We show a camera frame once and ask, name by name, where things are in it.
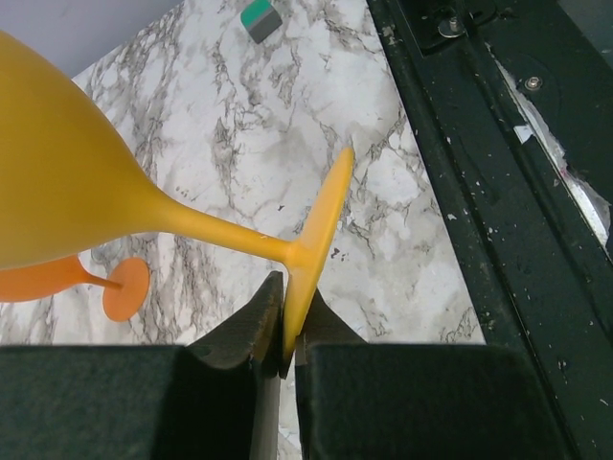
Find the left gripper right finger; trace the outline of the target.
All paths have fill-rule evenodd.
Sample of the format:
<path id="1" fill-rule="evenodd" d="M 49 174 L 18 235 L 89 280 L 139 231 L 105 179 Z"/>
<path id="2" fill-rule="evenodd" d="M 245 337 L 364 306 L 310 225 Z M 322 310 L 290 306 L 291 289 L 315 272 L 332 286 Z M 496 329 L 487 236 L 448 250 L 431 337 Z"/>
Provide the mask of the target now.
<path id="1" fill-rule="evenodd" d="M 484 345 L 369 343 L 315 295 L 298 339 L 306 459 L 566 459 L 528 362 Z"/>

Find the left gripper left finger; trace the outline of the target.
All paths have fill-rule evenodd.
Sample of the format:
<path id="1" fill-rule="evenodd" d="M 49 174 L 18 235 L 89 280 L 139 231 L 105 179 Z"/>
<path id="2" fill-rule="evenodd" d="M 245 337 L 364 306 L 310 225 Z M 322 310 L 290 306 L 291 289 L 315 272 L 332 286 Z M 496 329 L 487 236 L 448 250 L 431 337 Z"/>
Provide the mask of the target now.
<path id="1" fill-rule="evenodd" d="M 5 346 L 5 459 L 272 459 L 284 276 L 188 346 Z"/>

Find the orange wine glass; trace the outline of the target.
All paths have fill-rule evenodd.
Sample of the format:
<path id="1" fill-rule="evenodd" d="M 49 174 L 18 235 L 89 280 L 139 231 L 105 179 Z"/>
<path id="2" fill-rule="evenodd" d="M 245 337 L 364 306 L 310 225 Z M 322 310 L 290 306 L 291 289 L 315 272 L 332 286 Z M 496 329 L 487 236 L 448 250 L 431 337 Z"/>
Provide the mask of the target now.
<path id="1" fill-rule="evenodd" d="M 149 289 L 148 264 L 141 258 L 121 261 L 109 277 L 88 272 L 77 255 L 55 261 L 1 271 L 1 300 L 25 302 L 49 297 L 76 285 L 103 288 L 102 307 L 111 321 L 124 322 L 134 316 Z"/>

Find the yellow wine glass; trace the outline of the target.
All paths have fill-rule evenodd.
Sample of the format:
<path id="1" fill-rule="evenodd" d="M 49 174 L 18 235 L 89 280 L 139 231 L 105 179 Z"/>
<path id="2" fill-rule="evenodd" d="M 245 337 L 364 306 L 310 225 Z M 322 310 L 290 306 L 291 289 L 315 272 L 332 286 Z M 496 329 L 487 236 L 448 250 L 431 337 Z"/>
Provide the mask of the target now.
<path id="1" fill-rule="evenodd" d="M 340 152 L 295 241 L 187 207 L 161 191 L 121 135 L 61 71 L 1 37 L 1 266 L 47 263 L 118 238 L 163 232 L 283 264 L 283 356 L 291 358 L 352 177 Z"/>

